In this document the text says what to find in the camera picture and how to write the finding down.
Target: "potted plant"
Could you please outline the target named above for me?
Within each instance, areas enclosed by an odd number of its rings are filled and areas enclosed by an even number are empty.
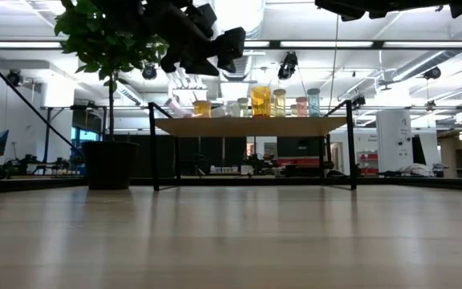
[[[90,189],[127,189],[133,161],[139,145],[116,142],[114,138],[113,94],[117,82],[128,84],[120,72],[144,69],[146,63],[157,63],[166,46],[153,36],[140,39],[118,31],[91,0],[62,0],[65,12],[56,19],[55,33],[68,35],[62,43],[63,53],[76,53],[85,64],[76,73],[99,73],[108,87],[109,137],[105,141],[83,143]]]

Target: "wooden tabletop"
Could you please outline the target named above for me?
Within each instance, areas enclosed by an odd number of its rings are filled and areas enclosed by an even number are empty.
[[[325,136],[347,123],[346,117],[184,118],[158,119],[172,136]]]

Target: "wooden floor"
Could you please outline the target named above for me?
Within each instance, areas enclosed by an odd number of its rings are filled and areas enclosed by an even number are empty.
[[[0,194],[0,288],[461,288],[462,192]]]

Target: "blue container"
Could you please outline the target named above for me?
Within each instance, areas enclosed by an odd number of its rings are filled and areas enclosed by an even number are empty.
[[[308,90],[308,110],[310,117],[320,116],[320,89],[311,88]]]

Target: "tree trunk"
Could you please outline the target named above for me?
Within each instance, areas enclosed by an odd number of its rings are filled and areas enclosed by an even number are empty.
[[[114,119],[113,119],[113,71],[110,74],[110,85],[108,98],[110,101],[110,141],[114,141],[115,137],[113,136],[114,131]]]

